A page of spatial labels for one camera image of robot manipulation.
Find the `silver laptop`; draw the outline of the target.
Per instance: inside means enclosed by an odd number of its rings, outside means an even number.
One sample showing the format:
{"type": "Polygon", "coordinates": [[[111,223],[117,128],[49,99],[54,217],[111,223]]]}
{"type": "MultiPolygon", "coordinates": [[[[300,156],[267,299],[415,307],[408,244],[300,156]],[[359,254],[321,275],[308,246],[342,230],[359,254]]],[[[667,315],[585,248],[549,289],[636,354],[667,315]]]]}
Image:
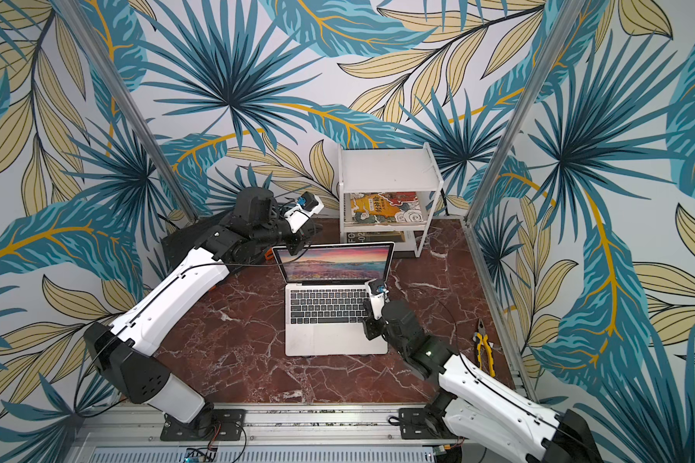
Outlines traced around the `silver laptop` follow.
{"type": "Polygon", "coordinates": [[[299,256],[284,245],[273,256],[285,280],[285,354],[289,357],[384,355],[383,339],[363,328],[368,281],[385,280],[392,242],[317,244],[299,256]]]}

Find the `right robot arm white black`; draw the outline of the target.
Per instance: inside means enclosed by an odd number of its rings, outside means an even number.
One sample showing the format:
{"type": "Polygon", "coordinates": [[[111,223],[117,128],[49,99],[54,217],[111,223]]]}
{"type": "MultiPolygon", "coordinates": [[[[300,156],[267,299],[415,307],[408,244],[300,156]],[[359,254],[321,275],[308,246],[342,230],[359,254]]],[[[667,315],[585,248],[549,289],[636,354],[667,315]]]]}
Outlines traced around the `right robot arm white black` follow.
{"type": "Polygon", "coordinates": [[[426,333],[402,301],[363,301],[366,337],[381,337],[423,379],[438,385],[425,407],[438,436],[476,442],[511,462],[600,462],[587,422],[540,405],[483,372],[463,353],[426,333]]]}

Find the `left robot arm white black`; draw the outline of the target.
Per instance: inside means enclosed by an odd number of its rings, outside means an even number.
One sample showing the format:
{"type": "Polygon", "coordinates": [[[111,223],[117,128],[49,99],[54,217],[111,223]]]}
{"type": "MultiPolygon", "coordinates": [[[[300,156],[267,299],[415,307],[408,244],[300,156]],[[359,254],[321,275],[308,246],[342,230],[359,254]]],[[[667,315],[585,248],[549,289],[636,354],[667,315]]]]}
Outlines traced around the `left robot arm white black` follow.
{"type": "Polygon", "coordinates": [[[150,405],[173,424],[204,436],[214,425],[214,407],[154,353],[194,304],[232,271],[263,265],[266,252],[278,245],[299,254],[318,233],[312,218],[323,209],[322,199],[311,192],[280,206],[266,188],[243,189],[234,209],[196,237],[155,289],[109,325],[94,323],[86,330],[93,366],[130,402],[150,405]]]}

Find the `colourful magazine on shelf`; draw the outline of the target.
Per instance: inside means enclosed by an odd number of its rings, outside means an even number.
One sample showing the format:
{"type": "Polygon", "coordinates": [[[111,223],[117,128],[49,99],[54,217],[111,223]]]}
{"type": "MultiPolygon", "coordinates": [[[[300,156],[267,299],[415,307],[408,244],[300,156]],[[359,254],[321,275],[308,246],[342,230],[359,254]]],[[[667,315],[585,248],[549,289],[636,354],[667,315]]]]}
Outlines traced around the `colourful magazine on shelf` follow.
{"type": "Polygon", "coordinates": [[[422,209],[415,192],[351,193],[347,218],[353,224],[420,224],[422,209]]]}

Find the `folio book on bottom shelf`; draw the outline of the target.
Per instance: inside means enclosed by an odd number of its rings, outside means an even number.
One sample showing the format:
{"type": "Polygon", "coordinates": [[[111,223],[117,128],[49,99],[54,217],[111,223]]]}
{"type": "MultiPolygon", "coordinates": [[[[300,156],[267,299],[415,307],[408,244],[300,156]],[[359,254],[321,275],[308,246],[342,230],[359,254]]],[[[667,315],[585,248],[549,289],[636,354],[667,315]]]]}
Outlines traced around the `folio book on bottom shelf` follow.
{"type": "Polygon", "coordinates": [[[347,233],[347,243],[368,243],[391,241],[399,244],[407,244],[414,239],[412,231],[352,231],[347,233]]]}

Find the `white three-tier shelf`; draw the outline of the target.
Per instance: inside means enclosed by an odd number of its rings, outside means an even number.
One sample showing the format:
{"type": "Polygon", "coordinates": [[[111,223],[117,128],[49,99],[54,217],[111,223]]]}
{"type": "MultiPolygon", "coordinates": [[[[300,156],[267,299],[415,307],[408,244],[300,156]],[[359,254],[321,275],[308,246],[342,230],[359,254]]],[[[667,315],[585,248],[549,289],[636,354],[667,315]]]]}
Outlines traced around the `white three-tier shelf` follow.
{"type": "Polygon", "coordinates": [[[351,232],[413,232],[413,241],[394,243],[394,255],[418,258],[425,245],[432,215],[440,200],[443,177],[429,143],[414,149],[345,150],[338,149],[338,198],[340,238],[346,242],[351,232]],[[425,221],[420,224],[353,224],[347,218],[351,193],[415,192],[425,221]]]}

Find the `black plastic tool case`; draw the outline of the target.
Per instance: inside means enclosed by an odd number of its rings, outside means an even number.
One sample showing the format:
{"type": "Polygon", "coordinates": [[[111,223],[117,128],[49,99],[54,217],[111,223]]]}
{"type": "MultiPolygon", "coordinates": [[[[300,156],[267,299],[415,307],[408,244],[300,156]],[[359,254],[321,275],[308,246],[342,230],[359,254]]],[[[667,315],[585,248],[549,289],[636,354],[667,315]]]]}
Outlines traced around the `black plastic tool case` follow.
{"type": "Polygon", "coordinates": [[[270,206],[246,204],[176,231],[163,241],[171,264],[164,283],[185,279],[197,270],[212,270],[214,281],[230,271],[264,263],[266,251],[277,243],[277,216],[270,206]]]}

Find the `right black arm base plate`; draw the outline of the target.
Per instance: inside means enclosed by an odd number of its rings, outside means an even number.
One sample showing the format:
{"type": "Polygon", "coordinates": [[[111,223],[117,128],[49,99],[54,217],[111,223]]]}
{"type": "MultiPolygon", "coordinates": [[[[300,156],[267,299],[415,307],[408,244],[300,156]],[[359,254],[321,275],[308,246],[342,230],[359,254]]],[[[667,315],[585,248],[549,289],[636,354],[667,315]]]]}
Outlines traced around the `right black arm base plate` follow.
{"type": "Polygon", "coordinates": [[[388,422],[400,429],[403,440],[463,440],[442,418],[425,407],[400,408],[396,415],[388,418],[388,422]]]}

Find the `yellow handled pliers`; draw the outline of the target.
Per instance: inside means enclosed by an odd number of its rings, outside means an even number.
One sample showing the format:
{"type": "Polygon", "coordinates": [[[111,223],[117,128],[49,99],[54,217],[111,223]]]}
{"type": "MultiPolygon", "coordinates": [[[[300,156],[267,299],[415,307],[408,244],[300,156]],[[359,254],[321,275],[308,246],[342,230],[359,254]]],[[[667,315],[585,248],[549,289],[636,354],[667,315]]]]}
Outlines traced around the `yellow handled pliers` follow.
{"type": "Polygon", "coordinates": [[[494,378],[496,376],[496,372],[494,368],[492,344],[488,338],[486,325],[480,318],[478,319],[476,332],[474,333],[474,343],[476,348],[477,366],[483,372],[494,378]]]}

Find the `aluminium front rail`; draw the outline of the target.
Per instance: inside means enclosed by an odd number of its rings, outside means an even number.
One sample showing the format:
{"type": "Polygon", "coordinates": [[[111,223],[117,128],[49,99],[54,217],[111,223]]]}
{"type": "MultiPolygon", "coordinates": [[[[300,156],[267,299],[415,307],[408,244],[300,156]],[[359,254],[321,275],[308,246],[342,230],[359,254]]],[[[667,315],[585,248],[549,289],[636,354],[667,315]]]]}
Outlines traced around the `aluminium front rail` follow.
{"type": "Polygon", "coordinates": [[[509,461],[463,440],[403,440],[388,422],[400,408],[419,404],[222,404],[244,409],[239,441],[162,442],[162,414],[120,407],[83,424],[69,462],[434,462],[448,449],[472,459],[509,461]]]}

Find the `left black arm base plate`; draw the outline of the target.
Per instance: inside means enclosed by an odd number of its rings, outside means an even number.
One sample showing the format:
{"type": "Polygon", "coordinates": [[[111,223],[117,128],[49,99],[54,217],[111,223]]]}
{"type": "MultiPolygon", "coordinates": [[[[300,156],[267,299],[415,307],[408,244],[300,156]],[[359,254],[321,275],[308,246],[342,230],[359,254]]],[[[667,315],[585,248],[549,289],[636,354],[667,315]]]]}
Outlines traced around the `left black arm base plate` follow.
{"type": "Polygon", "coordinates": [[[200,441],[233,442],[243,435],[244,409],[204,408],[192,422],[186,424],[164,415],[162,442],[200,441]]]}

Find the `left aluminium frame post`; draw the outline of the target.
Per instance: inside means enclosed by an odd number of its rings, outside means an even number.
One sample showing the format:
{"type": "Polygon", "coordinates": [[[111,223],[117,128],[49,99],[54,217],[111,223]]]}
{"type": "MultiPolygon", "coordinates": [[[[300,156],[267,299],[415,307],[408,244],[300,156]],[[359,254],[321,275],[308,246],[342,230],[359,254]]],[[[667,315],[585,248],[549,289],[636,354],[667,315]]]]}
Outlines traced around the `left aluminium frame post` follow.
{"type": "Polygon", "coordinates": [[[154,166],[158,168],[160,177],[167,182],[183,214],[191,223],[197,222],[199,216],[195,208],[193,208],[187,194],[181,188],[181,183],[176,179],[172,167],[167,162],[158,142],[154,139],[150,127],[143,118],[143,114],[133,101],[131,93],[127,90],[127,86],[125,86],[119,71],[117,71],[112,59],[103,50],[102,41],[95,35],[87,15],[82,11],[77,1],[58,0],[55,4],[69,24],[69,28],[75,34],[77,42],[83,47],[98,74],[104,80],[110,95],[117,101],[119,109],[137,134],[154,166]]]}

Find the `aluminium frame post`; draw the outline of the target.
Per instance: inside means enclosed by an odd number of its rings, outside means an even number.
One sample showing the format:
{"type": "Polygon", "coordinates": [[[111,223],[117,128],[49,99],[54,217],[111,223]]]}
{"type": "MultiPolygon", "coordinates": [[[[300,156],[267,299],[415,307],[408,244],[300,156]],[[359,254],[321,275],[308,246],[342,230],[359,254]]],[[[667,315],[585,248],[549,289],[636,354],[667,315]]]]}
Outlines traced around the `aluminium frame post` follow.
{"type": "Polygon", "coordinates": [[[143,114],[133,101],[131,93],[127,90],[127,86],[125,86],[119,71],[117,71],[112,59],[103,50],[102,41],[95,35],[87,15],[82,11],[77,1],[58,0],[55,4],[69,24],[69,28],[75,34],[77,42],[83,47],[98,74],[104,80],[110,95],[117,101],[119,109],[137,134],[154,166],[158,168],[160,177],[167,182],[183,214],[191,223],[197,222],[199,216],[195,208],[193,208],[187,194],[181,188],[181,183],[176,179],[172,167],[167,162],[158,142],[154,139],[150,127],[143,118],[143,114]]]}
{"type": "Polygon", "coordinates": [[[526,87],[520,96],[505,133],[502,135],[497,145],[482,182],[476,191],[474,200],[471,202],[470,210],[465,216],[465,225],[473,226],[479,219],[485,202],[488,196],[490,196],[490,192],[492,192],[495,180],[499,176],[504,165],[506,155],[513,146],[515,137],[517,133],[519,133],[519,129],[527,113],[534,105],[542,89],[542,85],[544,85],[544,81],[546,81],[546,77],[548,77],[548,74],[552,70],[558,53],[565,45],[569,32],[573,28],[573,25],[575,25],[575,20],[584,3],[584,0],[575,0],[565,1],[562,5],[561,13],[558,15],[549,37],[544,42],[542,56],[538,61],[538,65],[531,71],[526,87]]]}

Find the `right aluminium frame post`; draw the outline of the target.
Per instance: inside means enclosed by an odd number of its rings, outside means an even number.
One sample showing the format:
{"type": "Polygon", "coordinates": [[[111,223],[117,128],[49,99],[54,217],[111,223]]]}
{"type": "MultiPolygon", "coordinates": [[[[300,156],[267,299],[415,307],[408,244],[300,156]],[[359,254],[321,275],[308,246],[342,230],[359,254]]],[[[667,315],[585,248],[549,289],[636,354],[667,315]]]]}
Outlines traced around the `right aluminium frame post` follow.
{"type": "Polygon", "coordinates": [[[573,28],[573,25],[575,25],[575,20],[584,3],[584,0],[575,0],[565,1],[562,5],[561,13],[558,15],[549,37],[544,42],[542,56],[538,61],[538,65],[531,71],[526,87],[520,96],[505,133],[502,135],[497,145],[482,182],[476,191],[474,200],[471,202],[470,210],[465,216],[465,225],[473,226],[479,219],[485,202],[488,196],[490,196],[490,192],[492,192],[495,180],[499,176],[504,165],[506,155],[513,146],[515,137],[517,133],[519,133],[519,129],[527,113],[534,105],[542,89],[542,85],[544,85],[544,81],[546,81],[546,77],[548,77],[548,74],[552,70],[558,53],[565,45],[569,32],[573,28]]]}

